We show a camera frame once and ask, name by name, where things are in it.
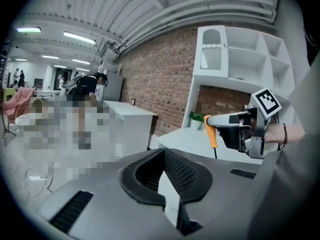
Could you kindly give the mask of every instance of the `ceiling pipe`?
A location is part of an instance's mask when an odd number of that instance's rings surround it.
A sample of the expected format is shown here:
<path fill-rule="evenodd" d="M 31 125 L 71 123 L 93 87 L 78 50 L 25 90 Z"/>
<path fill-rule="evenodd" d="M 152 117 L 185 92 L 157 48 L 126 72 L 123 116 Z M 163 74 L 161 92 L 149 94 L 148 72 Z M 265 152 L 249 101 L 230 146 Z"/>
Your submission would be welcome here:
<path fill-rule="evenodd" d="M 128 46 L 124 46 L 122 47 L 122 49 L 120 49 L 121 52 L 123 52 L 124 50 L 130 48 L 131 46 L 135 45 L 136 43 L 140 42 L 141 40 L 143 40 L 144 38 L 158 32 L 161 31 L 167 27 L 173 26 L 175 24 L 178 23 L 182 23 L 182 22 L 186 22 L 186 21 L 190 21 L 190 20 L 194 20 L 194 19 L 199 19 L 199 18 L 207 18 L 207 17 L 216 17 L 216 16 L 238 16 L 238 17 L 247 17 L 247 18 L 253 18 L 253 19 L 258 19 L 258 20 L 263 20 L 263 21 L 267 21 L 272 23 L 272 19 L 270 18 L 265 18 L 263 16 L 258 16 L 258 15 L 253 15 L 253 14 L 248 14 L 248 13 L 241 13 L 241 12 L 216 12 L 216 13 L 209 13 L 209 14 L 202 14 L 202 15 L 196 15 L 196 16 L 191 16 L 188 18 L 184 18 L 184 19 L 180 19 L 180 20 L 176 20 L 174 22 L 170 22 L 166 25 L 163 25 L 161 27 L 158 27 L 157 29 L 145 34 L 144 36 L 140 37 L 138 40 L 134 41 L 133 43 L 131 43 Z"/>
<path fill-rule="evenodd" d="M 121 45 L 123 45 L 130 37 L 132 37 L 136 32 L 147 26 L 148 24 L 152 23 L 153 21 L 159 19 L 162 16 L 165 16 L 168 13 L 181 9 L 183 7 L 191 6 L 194 4 L 206 3 L 206 2 L 214 2 L 214 1 L 229 1 L 229 0 L 188 0 L 178 4 L 175 4 L 171 7 L 168 7 L 157 14 L 153 15 L 139 26 L 137 26 L 134 30 L 132 30 L 128 35 L 126 35 L 116 46 L 115 48 L 118 49 Z M 273 6 L 274 3 L 272 0 L 233 0 L 233 1 L 245 1 L 245 2 L 254 2 L 259 4 L 266 4 L 269 6 Z"/>
<path fill-rule="evenodd" d="M 264 8 L 258 8 L 258 7 L 254 7 L 254 6 L 250 6 L 250 5 L 239 5 L 239 4 L 217 4 L 217 5 L 204 5 L 198 8 L 192 8 L 189 10 L 185 10 L 179 13 L 175 13 L 167 18 L 164 18 L 163 20 L 161 20 L 160 22 L 158 22 L 157 24 L 150 26 L 148 28 L 146 28 L 144 31 L 140 32 L 139 34 L 137 34 L 135 37 L 133 37 L 130 41 L 128 41 L 125 46 L 129 46 L 130 44 L 132 44 L 135 40 L 137 40 L 138 38 L 140 38 L 141 36 L 145 35 L 146 33 L 148 33 L 149 31 L 151 31 L 152 29 L 156 28 L 159 25 L 165 24 L 167 22 L 170 22 L 176 18 L 180 18 L 186 15 L 190 15 L 190 14 L 194 14 L 194 13 L 199 13 L 199 12 L 203 12 L 203 11 L 208 11 L 208 10 L 239 10 L 239 11 L 248 11 L 248 12 L 253 12 L 253 13 L 258 13 L 258 14 L 263 14 L 263 15 L 268 15 L 271 16 L 273 14 L 272 10 L 267 10 Z"/>

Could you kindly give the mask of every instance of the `white refrigerator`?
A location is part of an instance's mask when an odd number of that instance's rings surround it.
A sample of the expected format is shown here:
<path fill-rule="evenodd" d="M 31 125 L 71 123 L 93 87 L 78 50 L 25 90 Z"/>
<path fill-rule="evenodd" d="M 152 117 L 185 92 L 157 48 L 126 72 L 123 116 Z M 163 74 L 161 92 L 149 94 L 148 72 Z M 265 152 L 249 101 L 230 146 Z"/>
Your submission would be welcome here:
<path fill-rule="evenodd" d="M 106 87 L 97 85 L 95 96 L 97 101 L 119 102 L 124 77 L 113 72 L 107 73 L 108 84 Z"/>

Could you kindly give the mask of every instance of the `door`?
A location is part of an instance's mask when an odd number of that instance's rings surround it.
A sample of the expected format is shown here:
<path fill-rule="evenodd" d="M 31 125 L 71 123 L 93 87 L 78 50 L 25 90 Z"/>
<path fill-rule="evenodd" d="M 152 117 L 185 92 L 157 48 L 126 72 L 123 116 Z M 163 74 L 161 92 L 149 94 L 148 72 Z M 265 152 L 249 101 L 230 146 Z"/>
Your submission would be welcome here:
<path fill-rule="evenodd" d="M 56 72 L 55 72 L 53 89 L 60 90 L 60 88 L 59 88 L 60 79 L 65 77 L 66 80 L 69 81 L 71 79 L 71 73 L 72 73 L 71 69 L 57 68 Z"/>

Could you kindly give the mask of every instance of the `backpack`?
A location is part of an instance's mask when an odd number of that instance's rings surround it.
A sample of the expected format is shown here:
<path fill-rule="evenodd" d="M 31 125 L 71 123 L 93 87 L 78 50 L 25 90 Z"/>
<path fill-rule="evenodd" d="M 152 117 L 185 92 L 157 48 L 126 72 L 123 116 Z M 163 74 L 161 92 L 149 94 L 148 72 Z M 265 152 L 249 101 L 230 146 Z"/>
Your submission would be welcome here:
<path fill-rule="evenodd" d="M 66 82 L 62 88 L 66 89 L 66 94 L 71 93 L 71 91 L 78 86 L 80 80 L 85 77 L 85 73 L 79 73 L 74 78 L 72 78 L 70 81 Z"/>

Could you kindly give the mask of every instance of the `brick wall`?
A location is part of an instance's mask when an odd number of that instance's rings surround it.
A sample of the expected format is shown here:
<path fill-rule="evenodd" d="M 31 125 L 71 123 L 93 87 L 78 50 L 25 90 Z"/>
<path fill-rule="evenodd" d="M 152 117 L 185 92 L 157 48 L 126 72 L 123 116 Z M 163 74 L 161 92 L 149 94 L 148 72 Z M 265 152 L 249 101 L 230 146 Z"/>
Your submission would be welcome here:
<path fill-rule="evenodd" d="M 192 80 L 197 28 L 177 30 L 143 43 L 121 56 L 124 82 L 120 100 L 159 115 L 151 133 L 161 136 L 181 127 Z M 201 86 L 197 112 L 224 114 L 241 111 L 247 93 Z"/>
<path fill-rule="evenodd" d="M 195 112 L 213 116 L 240 112 L 244 105 L 249 104 L 250 96 L 241 91 L 201 85 Z"/>

